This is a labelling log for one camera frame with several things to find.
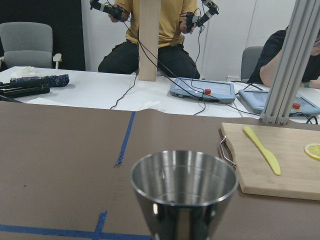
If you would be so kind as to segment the dark plaid cloth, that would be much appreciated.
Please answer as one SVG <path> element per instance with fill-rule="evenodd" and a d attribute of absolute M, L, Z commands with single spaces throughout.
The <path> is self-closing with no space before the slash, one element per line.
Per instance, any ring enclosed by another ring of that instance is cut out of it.
<path fill-rule="evenodd" d="M 44 83 L 43 85 L 46 87 L 66 87 L 69 82 L 69 75 L 62 74 L 62 75 L 47 75 L 47 76 L 26 76 L 26 77 L 19 77 L 19 78 L 11 78 L 10 83 L 25 83 L 30 81 L 36 80 L 43 80 L 48 79 L 48 83 Z"/>

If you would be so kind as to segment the wooden plank post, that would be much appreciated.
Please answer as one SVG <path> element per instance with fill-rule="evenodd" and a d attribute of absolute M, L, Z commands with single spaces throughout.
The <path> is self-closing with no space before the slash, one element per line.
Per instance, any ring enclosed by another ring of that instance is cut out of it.
<path fill-rule="evenodd" d="M 140 81 L 155 81 L 158 65 L 160 0 L 139 2 L 139 68 Z"/>

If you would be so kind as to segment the grey office chair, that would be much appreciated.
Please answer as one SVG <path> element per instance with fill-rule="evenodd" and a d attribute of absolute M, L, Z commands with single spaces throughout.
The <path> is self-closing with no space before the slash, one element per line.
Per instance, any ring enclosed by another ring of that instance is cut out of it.
<path fill-rule="evenodd" d="M 3 56 L 7 68 L 36 67 L 58 69 L 60 53 L 53 54 L 53 30 L 44 23 L 5 22 L 0 25 Z"/>

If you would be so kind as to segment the left blue teach pendant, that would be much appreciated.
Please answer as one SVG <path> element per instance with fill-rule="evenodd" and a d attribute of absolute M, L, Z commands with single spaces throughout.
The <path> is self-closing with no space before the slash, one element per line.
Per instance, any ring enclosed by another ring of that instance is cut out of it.
<path fill-rule="evenodd" d="M 233 103 L 236 99 L 232 82 L 177 77 L 169 93 L 177 98 L 189 98 L 208 103 Z"/>

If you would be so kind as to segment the aluminium frame post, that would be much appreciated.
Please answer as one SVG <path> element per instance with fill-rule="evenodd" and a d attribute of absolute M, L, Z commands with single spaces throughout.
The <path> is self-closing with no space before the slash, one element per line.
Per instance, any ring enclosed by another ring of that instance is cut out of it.
<path fill-rule="evenodd" d="M 266 124 L 285 125 L 320 29 L 320 2 L 297 0 L 273 84 L 261 113 Z"/>

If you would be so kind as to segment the bamboo cutting board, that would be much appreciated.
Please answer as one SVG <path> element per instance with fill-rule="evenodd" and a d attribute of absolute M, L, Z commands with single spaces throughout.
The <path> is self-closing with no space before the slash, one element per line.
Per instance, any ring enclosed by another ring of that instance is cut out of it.
<path fill-rule="evenodd" d="M 251 125 L 262 145 L 272 152 L 281 174 L 276 175 L 261 151 L 239 123 L 221 124 L 243 193 L 316 200 L 320 199 L 320 162 L 308 156 L 306 145 L 318 144 L 316 130 Z"/>

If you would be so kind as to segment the yellow plastic knife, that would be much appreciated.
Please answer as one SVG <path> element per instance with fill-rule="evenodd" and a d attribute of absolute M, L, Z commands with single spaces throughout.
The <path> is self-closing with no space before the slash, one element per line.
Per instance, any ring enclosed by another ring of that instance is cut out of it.
<path fill-rule="evenodd" d="M 258 138 L 257 134 L 254 132 L 254 130 L 251 127 L 245 126 L 243 130 L 246 133 L 246 135 L 252 140 L 252 142 L 256 145 L 256 147 L 259 149 L 261 154 L 264 156 L 265 160 L 269 164 L 273 173 L 277 176 L 280 176 L 282 174 L 282 171 L 276 156 L 271 151 L 269 151 L 267 148 L 264 147 L 264 145 Z"/>

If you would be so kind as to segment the front lemon slice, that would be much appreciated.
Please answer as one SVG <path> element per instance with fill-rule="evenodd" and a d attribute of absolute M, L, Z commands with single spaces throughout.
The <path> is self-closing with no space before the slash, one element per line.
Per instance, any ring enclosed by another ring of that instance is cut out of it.
<path fill-rule="evenodd" d="M 304 153 L 315 159 L 320 160 L 320 144 L 319 143 L 310 143 L 304 147 Z"/>

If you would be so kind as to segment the steel double jigger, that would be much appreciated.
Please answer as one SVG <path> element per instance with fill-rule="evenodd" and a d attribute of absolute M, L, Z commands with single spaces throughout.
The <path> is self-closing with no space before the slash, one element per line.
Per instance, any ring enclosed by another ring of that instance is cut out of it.
<path fill-rule="evenodd" d="M 139 159 L 130 182 L 153 240 L 210 240 L 238 188 L 225 160 L 190 150 Z"/>

